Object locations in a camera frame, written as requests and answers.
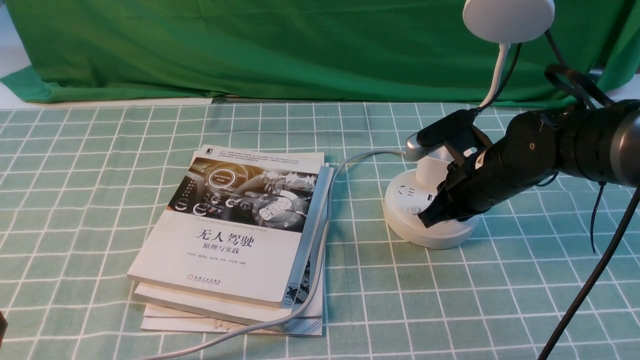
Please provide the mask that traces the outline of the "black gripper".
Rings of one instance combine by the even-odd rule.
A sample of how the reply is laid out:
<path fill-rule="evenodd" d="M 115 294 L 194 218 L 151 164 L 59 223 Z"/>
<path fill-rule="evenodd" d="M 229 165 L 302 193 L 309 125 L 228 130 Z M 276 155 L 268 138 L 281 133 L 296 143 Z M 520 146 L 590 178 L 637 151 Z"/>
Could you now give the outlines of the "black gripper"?
<path fill-rule="evenodd" d="M 467 221 L 558 173 L 558 137 L 566 115 L 562 109 L 522 112 L 499 141 L 462 166 L 451 162 L 432 202 L 418 214 L 423 226 Z"/>

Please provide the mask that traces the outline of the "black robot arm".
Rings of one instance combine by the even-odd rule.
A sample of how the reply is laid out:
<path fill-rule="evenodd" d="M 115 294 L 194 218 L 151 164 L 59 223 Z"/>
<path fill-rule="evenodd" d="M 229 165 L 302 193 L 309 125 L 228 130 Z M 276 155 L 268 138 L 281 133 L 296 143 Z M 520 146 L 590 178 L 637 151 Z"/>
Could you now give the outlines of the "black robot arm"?
<path fill-rule="evenodd" d="M 426 228 L 484 214 L 555 173 L 639 186 L 637 100 L 521 112 L 497 142 L 474 125 L 478 114 L 457 110 L 416 136 L 429 152 L 445 146 L 453 157 L 433 201 L 418 214 Z"/>

